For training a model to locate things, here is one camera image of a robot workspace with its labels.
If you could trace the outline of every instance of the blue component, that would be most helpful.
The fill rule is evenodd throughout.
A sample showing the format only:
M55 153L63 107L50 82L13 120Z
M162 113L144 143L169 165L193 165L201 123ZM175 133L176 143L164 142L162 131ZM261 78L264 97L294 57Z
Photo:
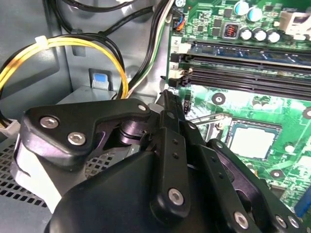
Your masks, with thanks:
M311 186L307 189L305 194L299 200L295 206L295 213L298 217L303 217L303 215L308 211L311 206Z
M95 73L93 74L93 79L96 82L107 82L108 81L108 75L106 74L100 74L100 73Z

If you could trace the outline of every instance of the processor chip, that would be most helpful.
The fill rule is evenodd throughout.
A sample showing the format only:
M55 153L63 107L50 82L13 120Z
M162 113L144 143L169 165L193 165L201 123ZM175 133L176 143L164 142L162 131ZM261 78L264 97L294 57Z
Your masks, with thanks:
M233 119L227 145L238 156L265 159L281 129L282 127L276 124Z

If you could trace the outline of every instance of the white cable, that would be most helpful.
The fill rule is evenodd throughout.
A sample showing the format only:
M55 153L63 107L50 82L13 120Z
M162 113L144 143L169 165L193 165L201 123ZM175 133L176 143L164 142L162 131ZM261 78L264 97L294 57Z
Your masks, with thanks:
M135 83L135 85L129 90L128 94L127 94L127 98L130 97L130 95L133 93L133 91L145 80L145 78L147 77L148 73L150 72L150 70L152 69L152 62L153 62L153 58L154 56L156 56L156 52L157 52L157 49L156 49L156 46L159 42L159 40L161 39L160 38L160 32L161 32L161 28L164 26L165 24L165 20L167 18L167 15L169 14L170 12L170 9L172 7L172 5L174 4L174 0L170 0L166 6L165 6L165 9L163 10L163 13L160 17L160 20L159 20L159 24L158 24L158 27L156 29L156 38L155 38L155 44L154 44L154 48L153 48L153 53L152 53L152 59L150 61L150 63L148 64L149 68L147 70L147 72L145 72L144 76L140 78L139 81L137 81Z

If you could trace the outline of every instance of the metal screw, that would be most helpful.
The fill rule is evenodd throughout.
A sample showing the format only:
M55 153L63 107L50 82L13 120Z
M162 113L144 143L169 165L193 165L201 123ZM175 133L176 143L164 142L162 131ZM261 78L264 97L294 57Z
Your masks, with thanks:
M140 110L142 110L142 111L146 111L147 110L147 108L145 106L142 106L142 105L138 105L138 108Z
M82 146L86 142L83 133L73 132L68 135L68 141L75 146Z
M192 128L193 130L196 128L195 124L193 124L192 122L189 122L188 124L189 124L190 128Z
M42 118L40 120L40 124L42 127L47 129L55 129L59 125L58 121L51 116L46 116Z
M167 112L167 115L168 115L170 118L175 119L175 116L174 116L174 114L173 114L173 113L171 113L171 112Z
M242 227L245 230L248 229L248 221L242 213L235 212L234 219L239 224L240 227Z
M276 215L276 220L283 228L287 228L286 222L279 215Z
M293 227L299 228L298 222L292 216L288 216L288 220L290 221Z
M219 148L223 148L223 145L220 142L216 142L216 146L218 146Z
M169 199L175 204L175 205L182 205L184 203L184 197L181 194L181 192L179 192L177 189L175 188L171 188L169 190Z

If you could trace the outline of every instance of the mounting hole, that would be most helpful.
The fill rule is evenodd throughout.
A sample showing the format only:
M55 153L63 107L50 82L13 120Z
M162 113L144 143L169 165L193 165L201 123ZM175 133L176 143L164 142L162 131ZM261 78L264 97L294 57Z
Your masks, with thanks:
M271 175L273 178L275 178L275 179L280 179L280 178L284 177L284 173L283 173L283 171L280 170L280 169L272 170L272 171L270 172L270 175Z
M138 105L138 108L140 109L140 110L142 110L142 111L146 111L147 110L147 108L145 107L145 106L143 106L143 105Z
M168 115L170 118L175 119L175 116L174 116L174 114L173 114L173 113L171 113L171 112L167 112L167 115Z
M174 159L179 159L179 156L178 156L178 154L177 154L176 152L174 152L174 153L172 154L172 156L173 156Z
M222 105L225 103L225 95L223 93L216 93L212 97L212 102L215 105Z
M311 107L306 108L306 109L303 111L302 116L303 116L305 119L310 120L310 119L311 119Z

